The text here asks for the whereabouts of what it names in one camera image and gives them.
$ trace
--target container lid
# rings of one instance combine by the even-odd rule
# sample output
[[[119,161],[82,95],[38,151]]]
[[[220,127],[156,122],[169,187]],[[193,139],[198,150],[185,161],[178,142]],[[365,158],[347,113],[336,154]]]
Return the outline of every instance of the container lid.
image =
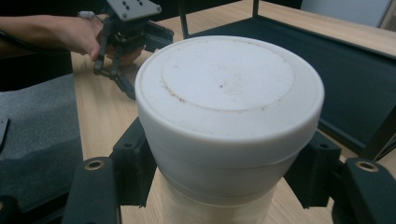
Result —
[[[161,124],[224,141],[274,138],[317,122],[324,98],[317,72],[299,56],[236,36],[159,50],[140,68],[135,88],[140,106]]]

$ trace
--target person's hand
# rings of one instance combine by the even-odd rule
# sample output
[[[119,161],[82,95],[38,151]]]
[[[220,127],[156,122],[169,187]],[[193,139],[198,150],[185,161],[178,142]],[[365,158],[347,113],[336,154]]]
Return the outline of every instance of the person's hand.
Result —
[[[99,15],[98,18],[90,20],[82,18],[64,18],[59,20],[60,30],[58,38],[64,45],[64,48],[80,54],[89,54],[92,61],[96,61],[100,49],[100,35],[103,29],[103,23],[106,15]],[[140,56],[144,47],[138,48],[135,51],[125,54],[121,57],[120,65],[131,64],[137,57]],[[106,55],[109,59],[114,59],[114,47],[108,46],[106,48]]]

